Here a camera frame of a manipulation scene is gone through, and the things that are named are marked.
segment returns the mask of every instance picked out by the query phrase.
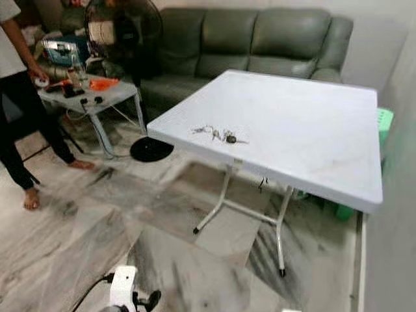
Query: white folding table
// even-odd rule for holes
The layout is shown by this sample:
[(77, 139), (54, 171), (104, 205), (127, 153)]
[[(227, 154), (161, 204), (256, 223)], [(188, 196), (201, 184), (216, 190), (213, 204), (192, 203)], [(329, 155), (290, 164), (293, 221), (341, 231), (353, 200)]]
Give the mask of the white folding table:
[[(228, 144), (203, 126), (235, 133)], [(223, 204), (276, 226), (279, 269), (285, 275), (280, 230), (293, 189), (371, 213), (382, 203), (375, 90), (229, 70), (148, 124), (151, 138), (227, 165)], [(233, 168), (289, 185), (278, 219), (226, 199)]]

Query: white wall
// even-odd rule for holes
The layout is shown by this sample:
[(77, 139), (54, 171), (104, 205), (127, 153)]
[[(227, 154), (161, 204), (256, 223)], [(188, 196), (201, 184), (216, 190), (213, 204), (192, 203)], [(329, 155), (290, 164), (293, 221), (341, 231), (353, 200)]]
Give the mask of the white wall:
[(384, 100), (396, 108), (384, 204), (367, 224), (365, 312), (416, 311), (416, 11)]

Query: keys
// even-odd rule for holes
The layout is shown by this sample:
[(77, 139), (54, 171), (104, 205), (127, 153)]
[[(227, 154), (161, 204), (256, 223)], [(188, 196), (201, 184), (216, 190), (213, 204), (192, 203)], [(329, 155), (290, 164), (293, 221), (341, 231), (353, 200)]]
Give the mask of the keys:
[(229, 130), (224, 130), (221, 136), (220, 132), (214, 129), (214, 127), (211, 125), (206, 125), (205, 127), (192, 129), (193, 135), (198, 134), (198, 133), (211, 133), (213, 136), (212, 141), (217, 138), (221, 142), (226, 142), (228, 144), (236, 144), (236, 143), (248, 144), (247, 141), (238, 140), (235, 134)]
[(215, 138), (217, 138), (217, 139), (219, 139), (220, 141), (222, 141), (221, 136), (220, 136), (220, 132), (219, 132), (218, 130), (214, 130), (214, 131), (213, 131), (213, 140), (214, 140)]

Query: white shirt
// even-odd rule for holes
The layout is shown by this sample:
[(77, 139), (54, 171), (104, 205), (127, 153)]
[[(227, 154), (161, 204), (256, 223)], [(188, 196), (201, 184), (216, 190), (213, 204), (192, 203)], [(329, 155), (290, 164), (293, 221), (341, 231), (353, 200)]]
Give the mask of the white shirt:
[[(20, 9), (13, 0), (0, 0), (0, 22), (7, 21), (20, 13)], [(18, 52), (0, 27), (0, 78), (23, 72), (23, 65)]]

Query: sofa cushion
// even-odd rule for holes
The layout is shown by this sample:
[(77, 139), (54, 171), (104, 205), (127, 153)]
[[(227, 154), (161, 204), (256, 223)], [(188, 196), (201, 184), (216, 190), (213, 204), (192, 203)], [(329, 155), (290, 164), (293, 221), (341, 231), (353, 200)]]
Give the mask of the sofa cushion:
[(330, 23), (324, 10), (264, 10), (255, 23), (252, 54), (313, 59), (322, 49)]
[(247, 55), (258, 11), (208, 10), (202, 26), (202, 53)]
[(169, 8), (162, 10), (161, 16), (163, 38), (159, 59), (163, 72), (193, 76), (200, 55), (204, 11)]
[(341, 70), (348, 51), (352, 28), (352, 20), (339, 16), (332, 18), (317, 68)]
[(316, 60), (291, 60), (281, 57), (252, 56), (248, 71), (308, 79), (316, 67)]
[(228, 69), (247, 70), (257, 14), (255, 10), (206, 12), (196, 77), (213, 79)]
[(167, 111), (209, 82), (184, 75), (161, 75), (142, 80), (140, 91), (146, 107)]
[(226, 70), (247, 70), (248, 55), (203, 54), (195, 76), (214, 79)]
[(343, 83), (339, 71), (333, 68), (323, 68), (313, 73), (312, 80), (326, 81), (327, 83)]

